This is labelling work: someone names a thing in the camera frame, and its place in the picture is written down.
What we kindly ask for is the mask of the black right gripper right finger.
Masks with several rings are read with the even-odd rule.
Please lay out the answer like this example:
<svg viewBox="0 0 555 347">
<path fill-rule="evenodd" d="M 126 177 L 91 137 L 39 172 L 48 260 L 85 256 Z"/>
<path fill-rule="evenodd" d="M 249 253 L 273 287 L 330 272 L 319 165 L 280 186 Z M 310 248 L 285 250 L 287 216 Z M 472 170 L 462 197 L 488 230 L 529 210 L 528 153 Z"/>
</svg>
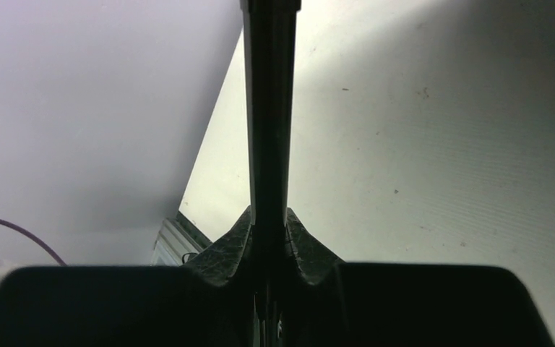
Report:
<svg viewBox="0 0 555 347">
<path fill-rule="evenodd" d="M 527 288 L 493 266 L 343 262 L 288 212 L 285 346 L 552 346 Z"/>
</svg>

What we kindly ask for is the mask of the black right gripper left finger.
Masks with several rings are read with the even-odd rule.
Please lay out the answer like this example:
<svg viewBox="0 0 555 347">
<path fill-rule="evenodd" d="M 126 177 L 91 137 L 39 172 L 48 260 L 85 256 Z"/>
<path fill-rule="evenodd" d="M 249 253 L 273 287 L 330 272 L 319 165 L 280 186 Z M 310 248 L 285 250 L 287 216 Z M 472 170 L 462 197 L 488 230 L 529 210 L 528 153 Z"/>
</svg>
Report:
<svg viewBox="0 0 555 347">
<path fill-rule="evenodd" d="M 182 266 L 22 267 L 0 283 L 0 346 L 251 346 L 245 210 Z"/>
</svg>

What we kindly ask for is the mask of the pink folding umbrella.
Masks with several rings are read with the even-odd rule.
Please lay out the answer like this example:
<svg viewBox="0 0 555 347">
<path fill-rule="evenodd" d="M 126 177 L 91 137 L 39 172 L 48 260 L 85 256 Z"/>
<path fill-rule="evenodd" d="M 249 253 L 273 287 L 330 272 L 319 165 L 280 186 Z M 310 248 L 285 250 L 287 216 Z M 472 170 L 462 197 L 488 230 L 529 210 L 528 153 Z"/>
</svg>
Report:
<svg viewBox="0 0 555 347">
<path fill-rule="evenodd" d="M 242 1 L 251 253 L 261 346 L 278 346 L 285 257 L 296 18 L 300 1 Z"/>
</svg>

